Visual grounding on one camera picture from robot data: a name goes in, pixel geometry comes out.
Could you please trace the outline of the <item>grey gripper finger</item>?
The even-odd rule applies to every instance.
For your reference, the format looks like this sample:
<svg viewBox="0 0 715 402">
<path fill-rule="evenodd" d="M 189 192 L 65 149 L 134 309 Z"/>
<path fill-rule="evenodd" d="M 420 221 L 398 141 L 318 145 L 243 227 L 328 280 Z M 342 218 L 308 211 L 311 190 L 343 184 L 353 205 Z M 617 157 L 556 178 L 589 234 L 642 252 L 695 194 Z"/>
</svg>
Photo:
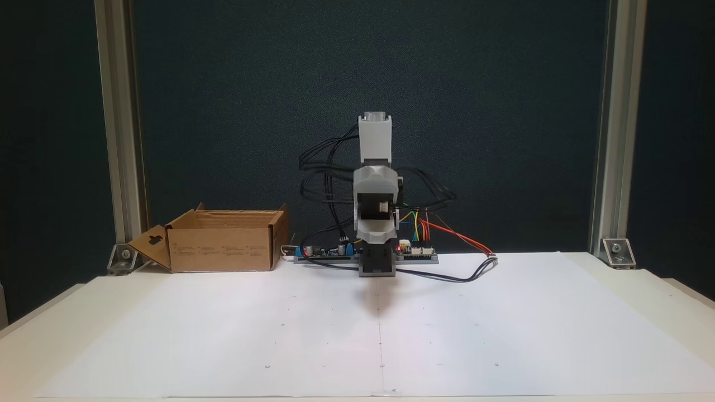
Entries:
<svg viewBox="0 0 715 402">
<path fill-rule="evenodd" d="M 356 236 L 363 242 L 374 245 L 383 245 L 396 239 L 397 228 L 395 219 L 358 219 L 356 221 Z"/>
</svg>

